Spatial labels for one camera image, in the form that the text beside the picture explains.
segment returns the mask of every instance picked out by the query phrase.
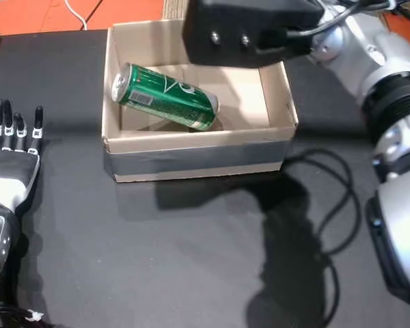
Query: orange floor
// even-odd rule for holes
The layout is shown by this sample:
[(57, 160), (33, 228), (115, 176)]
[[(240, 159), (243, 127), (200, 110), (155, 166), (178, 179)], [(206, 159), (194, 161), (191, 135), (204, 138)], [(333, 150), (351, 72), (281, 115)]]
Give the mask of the orange floor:
[(392, 31), (395, 31), (410, 41), (410, 22), (406, 18), (392, 14), (385, 15), (385, 17)]
[[(98, 0), (68, 0), (86, 18)], [(114, 23), (161, 19), (164, 0), (104, 0), (88, 22), (88, 29), (106, 29)], [(70, 31), (81, 28), (64, 0), (0, 0), (0, 33), (19, 34)]]

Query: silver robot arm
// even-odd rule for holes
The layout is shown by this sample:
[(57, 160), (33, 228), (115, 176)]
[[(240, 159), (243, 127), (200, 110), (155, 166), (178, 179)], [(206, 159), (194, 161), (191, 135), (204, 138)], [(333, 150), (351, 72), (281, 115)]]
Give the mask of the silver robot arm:
[[(343, 11), (325, 9), (324, 22)], [(359, 13), (316, 36), (311, 57), (362, 107), (382, 182), (367, 208), (370, 230), (387, 288), (410, 304), (410, 44)]]

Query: gray tape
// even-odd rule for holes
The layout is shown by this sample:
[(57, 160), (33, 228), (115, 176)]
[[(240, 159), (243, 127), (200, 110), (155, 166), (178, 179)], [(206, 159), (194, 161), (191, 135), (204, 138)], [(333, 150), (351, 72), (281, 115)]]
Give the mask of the gray tape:
[(214, 146), (107, 154), (114, 174), (152, 174), (276, 163), (284, 160), (289, 141), (249, 143), (235, 146)]

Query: screw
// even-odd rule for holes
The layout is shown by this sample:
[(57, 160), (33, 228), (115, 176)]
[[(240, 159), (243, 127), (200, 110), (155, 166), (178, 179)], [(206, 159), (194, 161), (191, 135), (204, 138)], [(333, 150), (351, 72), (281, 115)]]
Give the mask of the screw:
[(391, 139), (391, 138), (395, 137), (395, 136), (396, 136), (397, 134), (399, 134), (399, 133), (400, 133), (399, 128), (394, 127), (394, 128), (389, 129), (389, 130), (386, 132), (385, 137), (388, 138), (388, 139)]
[(392, 155), (393, 153), (395, 153), (395, 151), (398, 150), (399, 145), (400, 144), (398, 142), (396, 142), (393, 145), (389, 146), (389, 148), (386, 150), (386, 153), (388, 155)]
[(211, 42), (214, 43), (216, 46), (220, 44), (220, 35), (217, 34), (216, 31), (211, 32)]
[(250, 42), (251, 40), (249, 40), (249, 38), (245, 34), (241, 36), (241, 44), (243, 46), (248, 47)]
[(377, 50), (377, 48), (373, 44), (369, 44), (366, 50), (369, 51), (370, 53), (373, 53), (374, 51)]
[(387, 175), (387, 179), (389, 181), (393, 180), (393, 179), (396, 179), (397, 177), (399, 177), (399, 174), (397, 174), (396, 172), (389, 172), (389, 174)]
[(374, 220), (372, 221), (372, 225), (373, 225), (374, 227), (379, 227), (379, 226), (381, 226), (381, 220), (380, 220), (380, 219), (374, 219)]

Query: cable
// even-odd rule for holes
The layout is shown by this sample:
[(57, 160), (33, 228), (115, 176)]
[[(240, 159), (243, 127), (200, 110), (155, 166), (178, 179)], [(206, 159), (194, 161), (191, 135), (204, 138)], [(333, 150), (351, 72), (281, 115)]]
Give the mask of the cable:
[(68, 0), (64, 0), (68, 10), (70, 10), (70, 12), (77, 18), (79, 19), (82, 24), (83, 24), (83, 29), (84, 30), (88, 30), (88, 26), (87, 26), (87, 22), (85, 22), (85, 19), (83, 19), (83, 17), (81, 15), (79, 15), (77, 12), (75, 12), (75, 10), (73, 8), (71, 8), (71, 5), (68, 3)]
[[(346, 7), (349, 7), (351, 5), (354, 5), (356, 2), (353, 0), (339, 0), (340, 3)], [(395, 8), (396, 7), (396, 0), (386, 0), (383, 2), (379, 3), (373, 3), (370, 5), (365, 5), (364, 6), (364, 11), (367, 12), (374, 12), (377, 10), (391, 10), (390, 8)]]
[(333, 286), (334, 286), (334, 297), (333, 297), (333, 305), (331, 306), (331, 309), (329, 310), (328, 315), (323, 319), (323, 324), (322, 327), (328, 327), (331, 321), (334, 319), (334, 316), (337, 313), (337, 310), (339, 308), (339, 303), (340, 303), (340, 282), (339, 282), (339, 275), (337, 272), (336, 267), (334, 266), (332, 261), (329, 261), (327, 263), (327, 268), (331, 270), (331, 277), (333, 280)]
[(98, 3), (94, 6), (93, 10), (90, 12), (90, 14), (88, 15), (87, 19), (85, 19), (85, 22), (88, 23), (91, 19), (91, 17), (93, 17), (94, 13), (96, 12), (96, 10), (99, 8), (99, 6), (102, 4), (103, 0), (98, 0)]
[(328, 31), (329, 29), (335, 27), (337, 24), (340, 24), (342, 21), (347, 19), (349, 16), (355, 14), (362, 8), (362, 4), (360, 1), (354, 3), (351, 7), (346, 9), (343, 13), (334, 17), (334, 19), (330, 20), (329, 22), (322, 24), (321, 26), (316, 27), (315, 29), (307, 29), (305, 31), (288, 31), (287, 38), (289, 39), (296, 39), (296, 38), (309, 38), (311, 36), (315, 36), (316, 34), (323, 33)]
[(33, 314), (29, 310), (14, 306), (0, 306), (0, 314), (9, 315), (15, 319), (22, 319), (25, 323), (30, 324), (33, 328), (47, 327), (42, 321), (28, 321), (26, 318), (32, 318)]
[[(319, 161), (310, 159), (310, 156), (313, 156), (315, 154), (323, 154), (326, 156), (330, 156), (331, 158), (335, 159), (337, 162), (343, 166), (346, 178), (343, 178), (341, 174), (337, 173), (334, 169), (330, 168), (328, 165), (325, 165)], [(341, 251), (345, 250), (355, 239), (355, 237), (358, 235), (358, 232), (360, 230), (361, 226), (361, 204), (358, 198), (358, 195), (356, 194), (354, 190), (354, 182), (353, 182), (353, 177), (351, 170), (349, 169), (347, 163), (338, 155), (334, 154), (333, 152), (330, 152), (328, 150), (309, 150), (307, 152), (304, 152), (300, 155), (292, 156), (288, 159), (286, 159), (286, 162), (284, 163), (283, 166), (283, 171), (286, 170), (287, 167), (294, 165), (296, 163), (304, 163), (308, 164), (314, 167), (317, 167), (324, 171), (325, 173), (328, 173), (330, 176), (335, 178), (338, 182), (340, 182), (343, 187), (346, 189), (346, 193), (342, 197), (342, 199), (335, 205), (327, 214), (323, 222), (320, 224), (318, 231), (316, 233), (318, 238), (321, 238), (321, 234), (327, 227), (327, 225), (331, 222), (334, 217), (337, 216), (337, 214), (340, 212), (341, 209), (346, 205), (346, 203), (351, 199), (352, 202), (354, 203), (355, 207), (355, 220), (353, 227), (351, 229), (351, 233), (337, 246), (335, 246), (332, 249), (329, 249), (327, 251), (324, 251), (324, 254), (328, 256), (334, 256)]]

